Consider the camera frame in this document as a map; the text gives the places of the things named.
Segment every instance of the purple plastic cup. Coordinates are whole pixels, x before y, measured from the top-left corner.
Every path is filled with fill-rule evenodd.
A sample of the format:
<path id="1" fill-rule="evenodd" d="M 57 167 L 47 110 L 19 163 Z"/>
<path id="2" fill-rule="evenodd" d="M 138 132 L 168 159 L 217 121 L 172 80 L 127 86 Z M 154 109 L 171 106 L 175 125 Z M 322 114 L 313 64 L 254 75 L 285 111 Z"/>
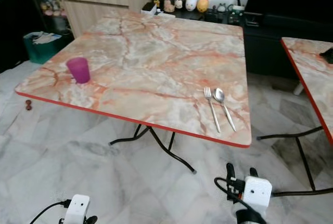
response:
<path id="1" fill-rule="evenodd" d="M 84 57 L 76 57 L 66 62 L 77 83 L 86 83 L 90 80 L 88 60 Z"/>

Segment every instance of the metal fork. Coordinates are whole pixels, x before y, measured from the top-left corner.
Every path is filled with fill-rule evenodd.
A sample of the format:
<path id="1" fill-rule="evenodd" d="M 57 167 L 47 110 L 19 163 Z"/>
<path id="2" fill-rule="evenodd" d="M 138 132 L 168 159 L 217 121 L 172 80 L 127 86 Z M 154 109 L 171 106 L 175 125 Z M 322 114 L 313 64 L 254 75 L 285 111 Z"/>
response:
<path id="1" fill-rule="evenodd" d="M 221 133 L 220 125 L 219 125 L 219 122 L 217 120 L 216 113 L 215 113 L 215 110 L 213 108 L 213 104 L 212 104 L 212 101 L 211 101 L 212 100 L 212 93 L 210 91 L 210 88 L 209 87 L 204 87 L 203 88 L 203 93 L 204 93 L 205 98 L 208 100 L 208 102 L 210 104 L 210 108 L 212 109 L 212 113 L 213 113 L 213 117 L 214 117 L 214 121 L 215 121 L 217 131 L 218 131 L 218 133 Z"/>

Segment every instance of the glass jar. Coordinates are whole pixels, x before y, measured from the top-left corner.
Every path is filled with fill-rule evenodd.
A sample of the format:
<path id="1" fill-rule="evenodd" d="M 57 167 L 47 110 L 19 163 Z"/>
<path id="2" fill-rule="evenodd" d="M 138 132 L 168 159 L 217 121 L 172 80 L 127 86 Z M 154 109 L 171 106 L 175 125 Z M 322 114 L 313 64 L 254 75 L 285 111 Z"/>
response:
<path id="1" fill-rule="evenodd" d="M 164 0 L 164 11 L 172 13 L 175 11 L 175 0 Z"/>

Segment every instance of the black metal table leg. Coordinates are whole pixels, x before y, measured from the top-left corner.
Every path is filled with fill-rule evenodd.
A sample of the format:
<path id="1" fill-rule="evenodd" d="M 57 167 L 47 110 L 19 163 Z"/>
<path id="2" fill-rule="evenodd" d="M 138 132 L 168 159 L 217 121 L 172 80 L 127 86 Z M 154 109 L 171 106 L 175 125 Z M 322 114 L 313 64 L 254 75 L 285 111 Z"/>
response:
<path id="1" fill-rule="evenodd" d="M 265 135 L 265 136 L 258 136 L 257 140 L 264 140 L 264 139 L 278 138 L 278 137 L 281 137 L 281 138 L 302 137 L 302 136 L 305 136 L 305 135 L 308 135 L 308 134 L 318 132 L 322 129 L 323 129 L 323 127 L 320 126 L 320 127 L 317 127 L 317 128 L 314 128 L 314 129 L 311 129 L 309 131 L 305 131 L 305 132 L 302 132 L 302 133 L 298 133 L 298 134 L 271 134 L 271 135 Z"/>
<path id="2" fill-rule="evenodd" d="M 148 130 L 149 130 L 149 128 L 146 127 L 140 134 L 137 134 L 135 132 L 134 137 L 132 137 L 132 138 L 117 139 L 117 140 L 114 140 L 113 142 L 109 142 L 109 145 L 112 146 L 112 145 L 114 145 L 114 144 L 116 144 L 118 142 L 131 142 L 131 141 L 135 141 L 135 140 L 141 138 L 145 133 L 147 133 Z"/>
<path id="3" fill-rule="evenodd" d="M 272 134 L 272 135 L 257 137 L 257 140 L 264 140 L 264 139 L 278 138 L 278 137 L 281 137 L 281 138 L 295 138 L 296 143 L 297 143 L 297 147 L 300 151 L 300 155 L 301 155 L 301 158 L 303 160 L 306 175 L 308 176 L 309 184 L 310 184 L 311 189 L 312 189 L 312 191 L 272 192 L 273 197 L 292 196 L 292 195 L 320 195 L 320 194 L 333 193 L 333 188 L 316 190 L 316 187 L 315 187 L 312 175 L 311 175 L 311 171 L 310 171 L 310 168 L 309 168 L 309 165 L 308 165 L 308 161 L 306 159 L 304 150 L 303 150 L 301 142 L 299 140 L 299 137 L 301 137 L 301 136 L 312 134 L 312 133 L 318 132 L 322 129 L 323 129 L 323 127 L 320 126 L 320 127 L 317 127 L 317 128 L 314 128 L 314 129 L 311 129 L 309 131 L 305 131 L 305 132 L 302 132 L 302 133 L 298 133 L 298 134 Z"/>
<path id="4" fill-rule="evenodd" d="M 163 143 L 161 142 L 161 140 L 158 138 L 157 134 L 155 133 L 154 129 L 152 129 L 152 127 L 148 127 L 150 133 L 152 134 L 152 136 L 154 136 L 155 140 L 157 141 L 158 145 L 160 145 L 160 147 L 168 154 L 170 155 L 172 158 L 179 160 L 182 164 L 184 164 L 186 167 L 188 167 L 189 170 L 192 171 L 193 174 L 196 174 L 196 170 L 185 160 L 181 159 L 180 157 L 176 156 L 175 154 L 171 153 L 166 147 L 164 147 Z"/>
<path id="5" fill-rule="evenodd" d="M 298 149 L 300 151 L 300 154 L 301 154 L 301 157 L 302 157 L 302 160 L 303 160 L 304 168 L 305 168 L 306 174 L 308 176 L 310 186 L 311 186 L 312 190 L 315 191 L 316 187 L 315 187 L 313 179 L 312 179 L 312 175 L 311 175 L 311 171 L 310 171 L 310 168 L 309 168 L 309 165 L 308 165 L 308 161 L 305 157 L 302 145 L 300 143 L 300 139 L 298 139 L 298 137 L 296 137 L 296 143 L 297 143 Z"/>
<path id="6" fill-rule="evenodd" d="M 147 133 L 148 131 L 150 131 L 150 133 L 152 134 L 152 136 L 154 137 L 154 139 L 157 141 L 157 143 L 160 145 L 160 147 L 163 149 L 163 151 L 165 151 L 168 155 L 170 155 L 172 158 L 180 161 L 182 164 L 184 164 L 186 167 L 189 168 L 189 170 L 191 170 L 192 173 L 196 174 L 196 170 L 185 160 L 181 159 L 180 157 L 176 156 L 175 154 L 171 153 L 171 147 L 174 141 L 174 137 L 175 137 L 175 132 L 172 133 L 172 137 L 170 140 L 170 144 L 169 144 L 169 148 L 166 148 L 161 140 L 159 139 L 159 137 L 157 136 L 157 134 L 155 133 L 155 131 L 152 129 L 152 127 L 146 127 L 140 134 L 138 134 L 139 130 L 140 130 L 141 124 L 139 124 L 139 126 L 136 128 L 134 136 L 132 138 L 123 138 L 123 139 L 117 139 L 114 140 L 112 142 L 109 143 L 110 146 L 118 143 L 118 142 L 131 142 L 131 141 L 135 141 L 138 140 L 139 138 L 141 138 L 145 133 Z"/>
<path id="7" fill-rule="evenodd" d="M 169 147 L 168 147 L 169 151 L 172 148 L 173 140 L 175 139 L 175 134 L 176 134 L 175 132 L 172 132 L 171 140 L 170 140 Z"/>
<path id="8" fill-rule="evenodd" d="M 140 128 L 141 128 L 141 124 L 139 124 L 139 125 L 137 126 L 137 128 L 136 128 L 136 130 L 135 130 L 135 133 L 134 133 L 134 136 L 133 136 L 133 137 L 136 137 L 136 136 L 137 136 L 137 134 L 139 133 Z"/>

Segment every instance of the white tile floor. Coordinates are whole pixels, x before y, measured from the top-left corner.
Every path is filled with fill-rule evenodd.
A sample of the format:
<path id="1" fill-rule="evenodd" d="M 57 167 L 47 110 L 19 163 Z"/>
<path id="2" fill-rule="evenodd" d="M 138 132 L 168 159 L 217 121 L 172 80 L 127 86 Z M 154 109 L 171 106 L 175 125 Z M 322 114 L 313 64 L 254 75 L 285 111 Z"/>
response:
<path id="1" fill-rule="evenodd" d="M 98 223 L 236 223 L 231 202 L 214 185 L 232 162 L 238 177 L 256 167 L 274 190 L 307 190 L 293 140 L 256 141 L 262 134 L 290 133 L 318 126 L 306 95 L 273 90 L 289 81 L 248 76 L 253 144 L 239 149 L 176 135 L 173 152 L 198 173 L 166 155 L 147 134 L 110 148 L 109 141 L 133 135 L 132 123 L 26 98 L 13 89 L 38 65 L 26 62 L 0 74 L 0 223 L 23 224 L 47 205 L 91 197 L 88 215 Z M 171 133 L 156 130 L 168 143 Z M 333 185 L 333 157 L 323 133 L 302 139 L 318 189 Z M 269 223 L 332 223 L 332 195 L 271 199 Z M 38 222 L 58 223 L 65 210 L 54 207 Z"/>

